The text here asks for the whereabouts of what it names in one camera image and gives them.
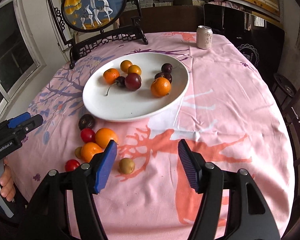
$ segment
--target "pink tablecloth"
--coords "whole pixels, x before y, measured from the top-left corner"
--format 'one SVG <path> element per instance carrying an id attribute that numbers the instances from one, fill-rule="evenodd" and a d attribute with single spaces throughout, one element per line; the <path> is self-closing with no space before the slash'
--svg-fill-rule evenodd
<path id="1" fill-rule="evenodd" d="M 9 155 L 15 181 L 30 200 L 51 169 L 64 171 L 82 146 L 78 120 L 85 113 L 82 90 L 92 73 L 110 60 L 130 53 L 159 52 L 181 60 L 190 73 L 183 101 L 134 123 L 97 120 L 95 130 L 119 136 L 117 159 L 132 157 L 137 169 L 120 175 L 116 168 L 106 188 L 95 196 L 109 239 L 187 239 L 201 196 L 189 187 L 177 156 L 185 138 L 193 151 L 223 170 L 245 168 L 255 179 L 281 234 L 290 218 L 294 193 L 292 150 L 283 118 L 254 66 L 224 37 L 213 35 L 211 50 L 195 46 L 195 33 L 150 33 L 141 41 L 112 42 L 61 68 L 29 106 L 44 125 Z M 216 237 L 225 230 L 228 192 Z M 71 209 L 69 216 L 75 224 Z M 79 236 L 73 226 L 74 236 Z"/>

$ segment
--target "finger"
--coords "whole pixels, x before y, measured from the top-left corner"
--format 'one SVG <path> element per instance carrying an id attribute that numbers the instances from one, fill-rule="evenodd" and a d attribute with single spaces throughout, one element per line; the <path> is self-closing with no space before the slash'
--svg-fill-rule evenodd
<path id="1" fill-rule="evenodd" d="M 5 185 L 7 185 L 7 183 L 9 182 L 10 179 L 11 179 L 11 169 L 9 166 L 5 166 L 4 173 L 2 174 L 2 176 L 0 178 L 1 186 L 4 187 Z"/>
<path id="2" fill-rule="evenodd" d="M 6 197 L 9 192 L 12 190 L 13 188 L 13 179 L 10 178 L 9 182 L 0 190 L 0 194 L 3 196 L 3 197 Z"/>
<path id="3" fill-rule="evenodd" d="M 6 197 L 7 201 L 10 202 L 14 198 L 15 194 L 16 194 L 16 189 L 13 187 Z"/>

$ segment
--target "framed painting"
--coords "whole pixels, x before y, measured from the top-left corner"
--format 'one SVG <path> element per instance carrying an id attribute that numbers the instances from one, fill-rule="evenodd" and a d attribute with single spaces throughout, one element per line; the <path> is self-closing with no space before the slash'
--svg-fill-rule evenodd
<path id="1" fill-rule="evenodd" d="M 79 32 L 96 32 L 113 24 L 127 0 L 62 0 L 61 14 L 67 25 Z"/>

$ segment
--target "can lid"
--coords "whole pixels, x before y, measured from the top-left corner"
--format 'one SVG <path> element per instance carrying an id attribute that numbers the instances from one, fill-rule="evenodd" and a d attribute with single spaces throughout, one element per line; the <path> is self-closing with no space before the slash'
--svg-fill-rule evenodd
<path id="1" fill-rule="evenodd" d="M 211 30 L 210 27 L 203 26 L 203 25 L 199 25 L 198 28 L 200 28 L 200 29 L 206 29 L 206 30 Z"/>

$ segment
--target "silver bolt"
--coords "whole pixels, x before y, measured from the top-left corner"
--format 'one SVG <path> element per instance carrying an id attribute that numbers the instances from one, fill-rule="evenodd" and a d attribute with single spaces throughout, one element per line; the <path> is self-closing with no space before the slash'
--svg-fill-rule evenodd
<path id="1" fill-rule="evenodd" d="M 89 163 L 84 163 L 84 164 L 81 165 L 81 169 L 83 169 L 83 170 L 87 170 L 89 168 L 90 168 L 90 164 Z"/>
<path id="2" fill-rule="evenodd" d="M 214 168 L 213 163 L 206 163 L 205 166 L 206 166 L 207 169 L 210 169 L 210 170 L 212 170 Z"/>
<path id="3" fill-rule="evenodd" d="M 243 175 L 243 176 L 248 175 L 248 171 L 247 171 L 246 169 L 240 169 L 239 172 L 240 172 L 240 174 Z"/>
<path id="4" fill-rule="evenodd" d="M 56 175 L 57 174 L 57 171 L 56 170 L 51 170 L 51 171 L 49 171 L 49 176 L 54 176 L 54 175 Z"/>

